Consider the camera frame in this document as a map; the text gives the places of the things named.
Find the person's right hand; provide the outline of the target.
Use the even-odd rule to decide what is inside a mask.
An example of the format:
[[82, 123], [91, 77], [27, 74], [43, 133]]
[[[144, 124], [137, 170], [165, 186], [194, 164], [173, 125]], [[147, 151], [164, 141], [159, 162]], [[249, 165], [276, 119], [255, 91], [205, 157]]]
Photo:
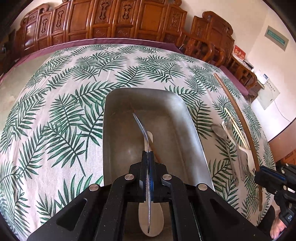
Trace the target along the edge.
[[272, 223], [270, 229], [270, 237], [272, 239], [276, 239], [279, 237], [280, 233], [286, 228], [287, 226], [278, 218], [276, 217]]

